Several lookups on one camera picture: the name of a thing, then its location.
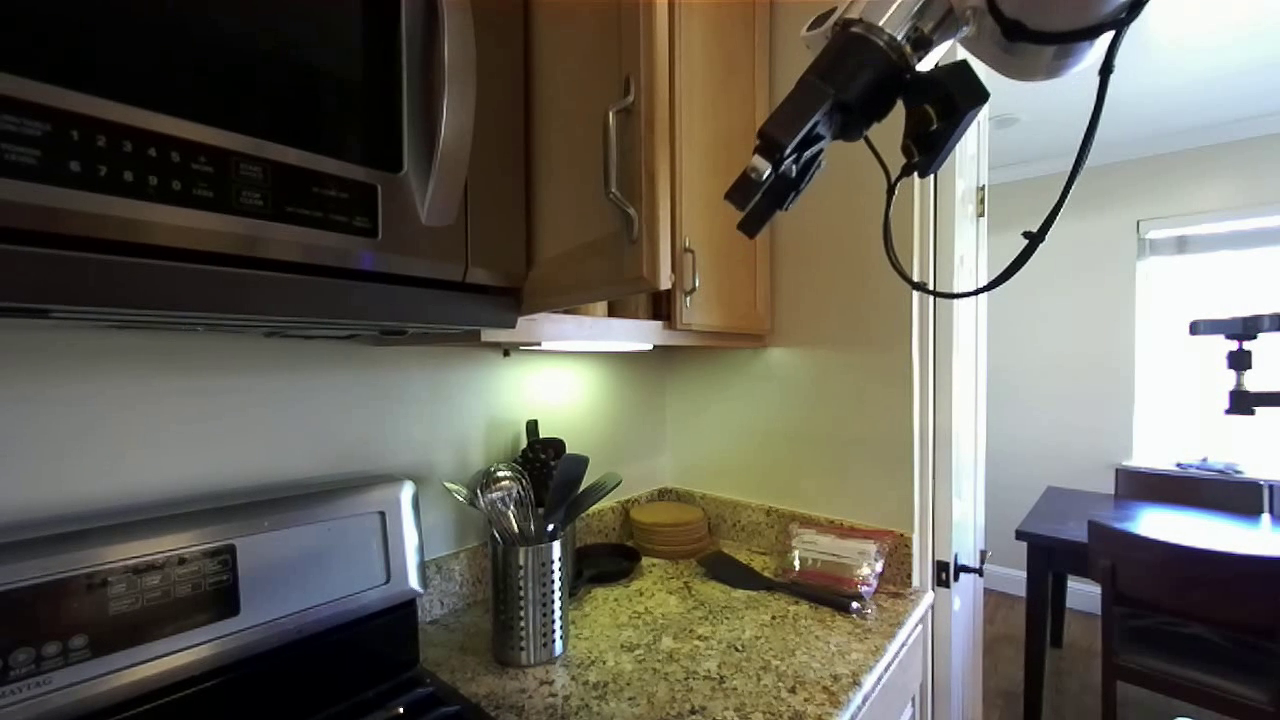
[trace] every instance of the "spatula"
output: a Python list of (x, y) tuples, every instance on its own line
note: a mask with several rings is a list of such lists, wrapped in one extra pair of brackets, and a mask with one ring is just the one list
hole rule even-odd
[(589, 508), (596, 508), (608, 492), (617, 492), (623, 482), (604, 472), (589, 489), (578, 489), (558, 518), (547, 519), (552, 538), (558, 538), (569, 526), (576, 526)]
[(547, 495), (543, 495), (543, 526), (552, 533), (552, 526), (562, 519), (572, 495), (585, 489), (589, 482), (589, 456), (585, 451), (569, 451), (554, 459), (552, 482), (547, 482)]
[(531, 501), (534, 508), (547, 505), (547, 482), (552, 482), (552, 468), (554, 468), (554, 448), (552, 448), (552, 438), (538, 431), (538, 421), (523, 421), (523, 448), (518, 448), (518, 468), (531, 483)]
[(726, 552), (708, 552), (697, 560), (716, 583), (726, 587), (745, 587), (745, 592), (789, 592), (799, 598), (807, 604), (825, 604), (837, 611), (857, 611), (865, 602), (859, 598), (842, 598), (842, 592), (828, 592), (828, 587), (807, 587), (807, 583), (789, 583), (789, 580), (770, 580), (762, 572), (755, 572), (750, 564), (726, 556)]

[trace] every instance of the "window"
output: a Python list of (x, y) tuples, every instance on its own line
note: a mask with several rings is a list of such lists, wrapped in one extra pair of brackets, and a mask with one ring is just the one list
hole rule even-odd
[[(1224, 417), (1224, 335), (1187, 335), (1202, 317), (1280, 311), (1280, 219), (1276, 227), (1169, 233), (1144, 224), (1135, 264), (1135, 429), (1130, 456), (1152, 466), (1232, 459), (1250, 478), (1280, 478), (1280, 408)], [(1247, 343), (1244, 390), (1280, 392), (1280, 333)]]

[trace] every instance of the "utensil holder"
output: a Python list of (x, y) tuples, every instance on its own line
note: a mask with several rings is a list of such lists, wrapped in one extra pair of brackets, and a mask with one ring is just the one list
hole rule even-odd
[(552, 664), (569, 652), (572, 539), (490, 539), (490, 655)]

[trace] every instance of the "robotic arm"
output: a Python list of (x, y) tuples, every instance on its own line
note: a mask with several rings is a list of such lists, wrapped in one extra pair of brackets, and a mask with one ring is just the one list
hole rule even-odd
[(758, 123), (749, 170), (724, 192), (739, 210), (739, 233), (755, 237), (793, 210), (828, 144), (859, 142), (900, 99), (904, 171), (931, 177), (986, 106), (965, 59), (928, 67), (934, 50), (965, 45), (998, 75), (1052, 80), (1141, 10), (1144, 0), (842, 0), (811, 22), (828, 45)]

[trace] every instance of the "under-cabinet light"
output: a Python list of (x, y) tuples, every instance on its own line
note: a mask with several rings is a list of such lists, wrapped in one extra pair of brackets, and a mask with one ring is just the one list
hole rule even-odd
[(538, 352), (652, 352), (652, 343), (635, 342), (538, 342)]

